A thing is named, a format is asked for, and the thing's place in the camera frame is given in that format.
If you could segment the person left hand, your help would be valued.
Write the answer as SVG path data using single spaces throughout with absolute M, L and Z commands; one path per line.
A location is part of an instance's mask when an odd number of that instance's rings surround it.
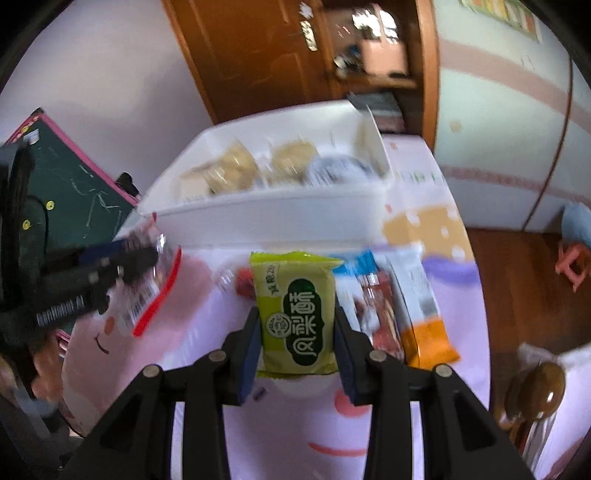
M 36 376 L 31 381 L 32 392 L 38 399 L 59 402 L 63 394 L 61 378 L 60 348 L 56 337 L 49 334 L 44 343 L 34 348 L 32 360 Z M 1 396 L 15 404 L 16 374 L 12 362 L 6 355 L 1 356 Z

